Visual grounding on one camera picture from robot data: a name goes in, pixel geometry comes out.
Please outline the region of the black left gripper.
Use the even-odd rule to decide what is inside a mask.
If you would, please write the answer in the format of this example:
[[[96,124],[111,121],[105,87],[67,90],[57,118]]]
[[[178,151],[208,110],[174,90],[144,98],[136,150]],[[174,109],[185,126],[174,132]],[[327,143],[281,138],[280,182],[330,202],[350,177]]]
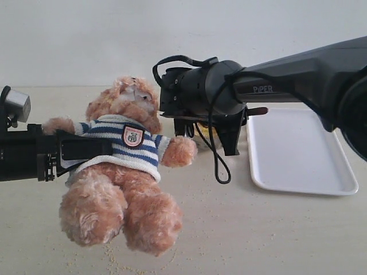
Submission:
[[[45,135],[40,124],[28,124],[24,131],[1,132],[1,181],[37,179],[53,181],[81,164],[112,155],[107,139],[82,137],[57,130]]]

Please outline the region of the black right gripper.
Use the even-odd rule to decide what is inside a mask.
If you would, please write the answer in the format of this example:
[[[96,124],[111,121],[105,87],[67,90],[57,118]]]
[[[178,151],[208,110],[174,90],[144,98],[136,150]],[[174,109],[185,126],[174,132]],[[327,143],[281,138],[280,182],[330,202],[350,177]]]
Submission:
[[[209,107],[225,76],[241,68],[234,61],[220,61],[209,68],[176,67],[166,69],[162,76],[160,111],[169,116],[207,116]],[[214,115],[214,128],[225,156],[239,155],[237,148],[245,110],[234,115]]]

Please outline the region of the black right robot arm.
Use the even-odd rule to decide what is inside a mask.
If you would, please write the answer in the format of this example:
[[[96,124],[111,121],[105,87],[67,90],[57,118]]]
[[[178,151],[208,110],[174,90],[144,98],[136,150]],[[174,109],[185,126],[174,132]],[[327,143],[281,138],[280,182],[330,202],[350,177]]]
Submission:
[[[160,110],[175,131],[191,133],[195,122],[215,128],[224,153],[237,155],[239,130],[252,112],[249,103],[301,102],[319,117],[327,132],[339,129],[349,147],[366,158],[366,38],[360,37],[244,67],[212,57],[184,55],[153,76],[160,86]]]

